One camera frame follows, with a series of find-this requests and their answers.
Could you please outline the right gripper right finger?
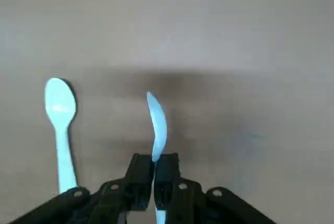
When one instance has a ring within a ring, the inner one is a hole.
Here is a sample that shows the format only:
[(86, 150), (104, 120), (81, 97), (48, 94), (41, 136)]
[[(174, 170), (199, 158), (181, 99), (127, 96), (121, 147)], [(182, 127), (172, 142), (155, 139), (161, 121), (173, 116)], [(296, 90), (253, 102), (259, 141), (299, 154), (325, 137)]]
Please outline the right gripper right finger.
[(227, 188), (203, 192), (200, 183), (181, 177), (177, 153), (156, 163), (154, 201), (165, 223), (274, 223)]

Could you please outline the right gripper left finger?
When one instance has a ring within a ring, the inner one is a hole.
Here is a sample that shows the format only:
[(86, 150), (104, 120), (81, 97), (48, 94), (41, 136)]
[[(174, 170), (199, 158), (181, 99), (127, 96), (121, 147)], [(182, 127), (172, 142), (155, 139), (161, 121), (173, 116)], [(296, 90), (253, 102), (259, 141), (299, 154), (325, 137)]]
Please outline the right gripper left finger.
[(126, 223), (128, 212), (147, 209), (153, 174), (150, 155), (136, 153), (123, 178), (103, 183), (95, 193), (71, 188), (13, 223)]

